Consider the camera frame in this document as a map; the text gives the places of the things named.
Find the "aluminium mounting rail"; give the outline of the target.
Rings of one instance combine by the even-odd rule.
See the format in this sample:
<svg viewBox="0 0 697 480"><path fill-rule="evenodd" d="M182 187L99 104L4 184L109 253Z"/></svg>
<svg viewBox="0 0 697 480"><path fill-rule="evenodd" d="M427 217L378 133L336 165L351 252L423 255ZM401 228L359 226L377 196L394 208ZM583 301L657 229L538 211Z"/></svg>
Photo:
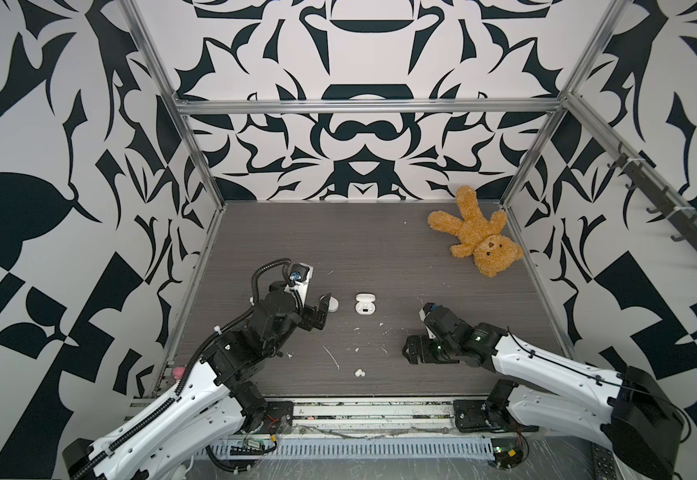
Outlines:
<svg viewBox="0 0 697 480"><path fill-rule="evenodd" d="M300 398L258 399L245 412L233 397L200 400L196 396L177 402L170 398L162 403L152 402L128 424L118 429L118 435L142 434L164 441L180 432L198 435L206 432L210 439L238 432L260 430L268 401L294 402L296 427L338 433L346 431L457 431L454 425L454 400L446 398ZM505 409L519 424L537 426L593 443L606 441L606 429L615 410L614 398L603 404L579 405L557 395L517 386L507 397L492 394L486 400Z"/></svg>

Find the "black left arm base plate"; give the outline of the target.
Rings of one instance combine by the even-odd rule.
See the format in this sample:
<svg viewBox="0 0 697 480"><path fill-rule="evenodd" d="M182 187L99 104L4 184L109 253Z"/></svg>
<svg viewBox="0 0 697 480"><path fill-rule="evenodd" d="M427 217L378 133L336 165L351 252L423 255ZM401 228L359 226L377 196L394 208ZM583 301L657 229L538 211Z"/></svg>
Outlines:
<svg viewBox="0 0 697 480"><path fill-rule="evenodd" d="M292 418L294 418L294 402L284 400L268 401L266 412L262 416L260 430L268 430L272 423L288 426L292 424Z"/></svg>

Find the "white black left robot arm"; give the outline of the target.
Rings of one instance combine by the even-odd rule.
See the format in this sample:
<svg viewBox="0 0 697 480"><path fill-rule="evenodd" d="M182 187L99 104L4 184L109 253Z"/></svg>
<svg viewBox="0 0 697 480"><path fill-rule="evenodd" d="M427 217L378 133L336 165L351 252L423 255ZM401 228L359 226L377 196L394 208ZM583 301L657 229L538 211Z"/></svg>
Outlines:
<svg viewBox="0 0 697 480"><path fill-rule="evenodd" d="M264 424L268 402L252 376L298 329L326 326L330 295L306 304L314 268L288 258L254 271L250 307L194 351L180 380L114 431L62 452L72 479L176 479L212 442Z"/></svg>

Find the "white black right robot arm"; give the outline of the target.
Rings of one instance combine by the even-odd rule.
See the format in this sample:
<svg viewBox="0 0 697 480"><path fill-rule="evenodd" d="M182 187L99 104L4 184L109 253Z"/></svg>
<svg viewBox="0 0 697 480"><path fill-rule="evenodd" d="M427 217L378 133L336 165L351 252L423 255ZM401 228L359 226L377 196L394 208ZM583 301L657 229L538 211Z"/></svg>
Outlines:
<svg viewBox="0 0 697 480"><path fill-rule="evenodd" d="M463 362L502 375L482 407L490 427L546 428L608 449L646 478L673 478L679 446L691 426L646 371L578 363L508 329L471 325L434 303L424 305L420 318L426 332L408 336L402 348L409 363Z"/></svg>

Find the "black wall hook rack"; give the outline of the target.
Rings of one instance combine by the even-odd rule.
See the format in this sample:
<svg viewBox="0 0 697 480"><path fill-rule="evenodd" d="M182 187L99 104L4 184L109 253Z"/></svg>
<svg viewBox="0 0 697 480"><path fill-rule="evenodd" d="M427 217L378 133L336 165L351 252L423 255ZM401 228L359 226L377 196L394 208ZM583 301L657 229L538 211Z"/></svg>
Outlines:
<svg viewBox="0 0 697 480"><path fill-rule="evenodd" d="M629 180L626 190L630 196L639 192L649 202L649 215L667 221L675 233L673 242L685 242L697 253L697 209L690 205L656 170L642 157L630 152L622 141L618 142L618 158L608 165L617 169Z"/></svg>

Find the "green circuit board left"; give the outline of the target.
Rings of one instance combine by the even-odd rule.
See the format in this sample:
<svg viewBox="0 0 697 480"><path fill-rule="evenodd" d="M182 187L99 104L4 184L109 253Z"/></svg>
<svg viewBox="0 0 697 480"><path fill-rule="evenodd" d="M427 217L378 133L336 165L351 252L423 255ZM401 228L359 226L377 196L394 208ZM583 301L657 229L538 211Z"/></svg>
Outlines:
<svg viewBox="0 0 697 480"><path fill-rule="evenodd" d="M278 440L276 436L270 437L268 443L264 440L246 439L238 445L232 445L228 448L229 456L264 456L278 449Z"/></svg>

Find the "green circuit board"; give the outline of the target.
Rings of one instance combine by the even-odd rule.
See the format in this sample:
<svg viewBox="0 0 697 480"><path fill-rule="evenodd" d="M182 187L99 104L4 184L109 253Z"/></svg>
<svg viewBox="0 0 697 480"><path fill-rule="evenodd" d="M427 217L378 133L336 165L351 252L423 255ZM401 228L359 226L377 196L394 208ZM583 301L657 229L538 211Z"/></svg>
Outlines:
<svg viewBox="0 0 697 480"><path fill-rule="evenodd" d="M520 437L492 438L493 459L488 464L498 470L514 470L528 458L528 446Z"/></svg>
<svg viewBox="0 0 697 480"><path fill-rule="evenodd" d="M278 449L278 440L276 436L270 437L268 443L264 440L246 439L238 445L232 445L228 448L229 456L264 456Z"/></svg>

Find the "white earbud charging case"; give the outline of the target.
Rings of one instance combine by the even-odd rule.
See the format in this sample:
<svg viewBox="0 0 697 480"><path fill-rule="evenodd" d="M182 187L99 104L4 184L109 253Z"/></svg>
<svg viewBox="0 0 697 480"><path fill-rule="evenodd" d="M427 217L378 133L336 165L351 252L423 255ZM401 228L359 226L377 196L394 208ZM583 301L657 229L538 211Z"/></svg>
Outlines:
<svg viewBox="0 0 697 480"><path fill-rule="evenodd" d="M371 293L358 293L355 296L355 311L362 316L370 316L376 312L376 297Z"/></svg>

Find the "green circuit board right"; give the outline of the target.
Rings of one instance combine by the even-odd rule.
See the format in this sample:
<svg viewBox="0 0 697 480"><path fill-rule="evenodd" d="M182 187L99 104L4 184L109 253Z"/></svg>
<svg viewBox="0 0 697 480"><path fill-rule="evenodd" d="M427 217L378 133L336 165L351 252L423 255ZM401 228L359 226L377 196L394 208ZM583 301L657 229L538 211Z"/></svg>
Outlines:
<svg viewBox="0 0 697 480"><path fill-rule="evenodd" d="M493 459L488 464L498 470L514 470L528 458L528 446L520 437L492 438Z"/></svg>

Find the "brown teddy bear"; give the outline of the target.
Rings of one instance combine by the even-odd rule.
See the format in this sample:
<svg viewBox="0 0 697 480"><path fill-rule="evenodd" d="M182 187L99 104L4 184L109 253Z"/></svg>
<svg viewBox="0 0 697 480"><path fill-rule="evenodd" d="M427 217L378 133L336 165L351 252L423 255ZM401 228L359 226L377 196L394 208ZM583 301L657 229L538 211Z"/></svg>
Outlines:
<svg viewBox="0 0 697 480"><path fill-rule="evenodd" d="M455 194L460 217L444 211L428 215L427 225L434 231L453 236L457 243L449 248L455 258L473 259L479 272L494 278L522 260L523 250L502 234L507 223L504 210L498 209L487 218L481 211L476 190L461 186Z"/></svg>

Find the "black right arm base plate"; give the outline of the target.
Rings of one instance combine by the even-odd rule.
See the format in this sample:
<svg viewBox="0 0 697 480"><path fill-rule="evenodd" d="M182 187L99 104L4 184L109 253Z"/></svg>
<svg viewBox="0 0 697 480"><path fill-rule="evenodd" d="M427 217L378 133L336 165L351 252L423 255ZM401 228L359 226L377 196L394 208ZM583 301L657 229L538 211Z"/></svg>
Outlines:
<svg viewBox="0 0 697 480"><path fill-rule="evenodd" d="M505 409L486 400L454 400L454 425L460 433L538 432L537 426L519 424Z"/></svg>

